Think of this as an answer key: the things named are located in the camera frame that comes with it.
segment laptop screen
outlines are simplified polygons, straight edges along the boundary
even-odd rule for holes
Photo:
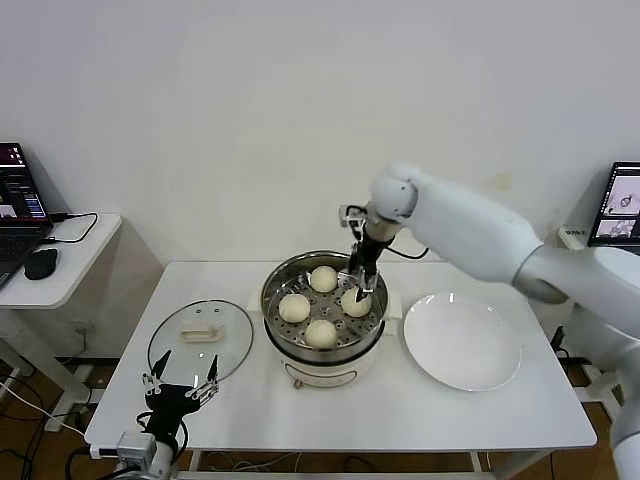
[[[17,143],[0,143],[0,225],[49,223],[24,154]]]
[[[589,245],[640,245],[640,163],[613,164]]]

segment computer mouse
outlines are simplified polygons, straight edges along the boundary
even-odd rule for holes
[[[58,250],[49,248],[34,252],[24,262],[24,276],[29,280],[47,278],[56,269]]]

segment white robotic arm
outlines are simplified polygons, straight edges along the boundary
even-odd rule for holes
[[[612,428],[616,465],[623,480],[640,476],[640,257],[607,247],[544,246],[520,215],[408,165],[378,175],[362,211],[350,265],[361,295],[375,285],[383,249],[406,227],[472,277],[548,303],[575,300],[582,313],[565,326],[567,342],[594,365],[620,373],[626,405]]]

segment metal steamer tray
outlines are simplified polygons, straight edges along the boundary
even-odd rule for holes
[[[381,277],[373,294],[371,311],[356,318],[342,311],[342,295],[357,286],[356,278],[347,273],[349,256],[331,252],[309,252],[290,258],[274,270],[264,284],[261,308],[269,338],[280,350],[296,360],[313,365],[337,365],[355,360],[375,345],[384,329],[387,309],[387,287]],[[314,268],[321,265],[338,272],[338,286],[331,292],[319,293],[309,285]],[[280,318],[278,305],[285,295],[304,295],[311,304],[309,318],[301,323],[287,323]],[[336,348],[316,349],[305,343],[304,335],[312,320],[328,320],[338,332]]]

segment white desk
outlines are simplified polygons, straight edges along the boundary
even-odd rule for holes
[[[114,448],[147,410],[142,373],[156,327],[180,307],[203,299],[240,306],[277,263],[172,263],[164,272],[87,429],[96,454]],[[494,392],[451,389],[416,367],[398,336],[384,336],[372,370],[338,389],[292,388],[259,313],[255,340],[220,392],[185,417],[189,447],[208,450],[435,452],[542,450],[516,455],[498,474],[509,478],[560,448],[591,446],[596,435],[525,299],[483,284],[446,263],[383,264],[403,311],[437,291],[467,292],[495,304],[525,345],[517,376]]]
[[[92,220],[92,217],[66,220],[56,224],[51,236],[60,240],[79,238]],[[55,272],[42,280],[32,281],[24,276],[23,267],[0,290],[0,309],[3,310],[0,312],[0,338],[3,338],[16,352],[64,390],[54,414],[67,413],[73,404],[87,402],[89,389],[83,385],[82,381],[86,380],[91,368],[83,365],[76,370],[75,376],[69,373],[55,360],[50,347],[41,340],[38,332],[16,318],[12,310],[53,309],[63,305],[71,297],[121,223],[120,215],[100,214],[95,226],[81,242],[43,245],[39,250],[46,248],[58,250]],[[21,362],[6,344],[0,344],[0,357],[14,368],[26,370],[27,374],[31,370],[31,367]],[[96,401],[100,395],[101,392],[95,392],[91,400]],[[46,429],[57,431],[60,426],[56,422],[49,421]]]

